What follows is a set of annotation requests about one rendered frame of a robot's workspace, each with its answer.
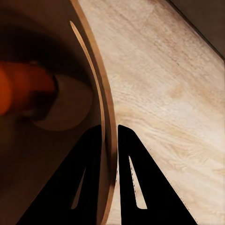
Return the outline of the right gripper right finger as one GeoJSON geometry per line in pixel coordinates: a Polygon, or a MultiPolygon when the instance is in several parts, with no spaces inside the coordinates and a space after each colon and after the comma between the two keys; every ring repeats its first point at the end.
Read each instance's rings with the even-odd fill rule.
{"type": "Polygon", "coordinates": [[[136,133],[118,125],[121,225],[198,225],[136,133]],[[136,205],[129,157],[147,209],[136,205]]]}

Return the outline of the trash can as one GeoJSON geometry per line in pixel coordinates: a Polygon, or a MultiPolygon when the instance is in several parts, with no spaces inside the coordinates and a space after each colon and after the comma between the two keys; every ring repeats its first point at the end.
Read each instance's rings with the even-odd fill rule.
{"type": "MultiPolygon", "coordinates": [[[[48,104],[0,117],[0,225],[18,223],[75,143],[98,125],[97,225],[106,225],[118,132],[106,68],[79,1],[0,0],[0,60],[39,64],[55,80],[48,104]]],[[[71,209],[78,205],[84,173],[71,209]]]]}

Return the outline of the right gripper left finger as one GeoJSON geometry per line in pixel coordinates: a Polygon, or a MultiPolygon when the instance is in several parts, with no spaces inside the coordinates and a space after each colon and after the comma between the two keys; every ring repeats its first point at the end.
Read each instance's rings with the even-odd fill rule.
{"type": "Polygon", "coordinates": [[[16,225],[97,225],[101,147],[101,125],[87,129],[16,225]]]}

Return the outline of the can of soda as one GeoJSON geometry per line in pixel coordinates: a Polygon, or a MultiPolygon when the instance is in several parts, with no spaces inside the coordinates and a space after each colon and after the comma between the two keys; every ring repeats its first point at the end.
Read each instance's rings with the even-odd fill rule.
{"type": "Polygon", "coordinates": [[[0,117],[46,105],[54,93],[55,80],[47,68],[0,60],[0,117]]]}

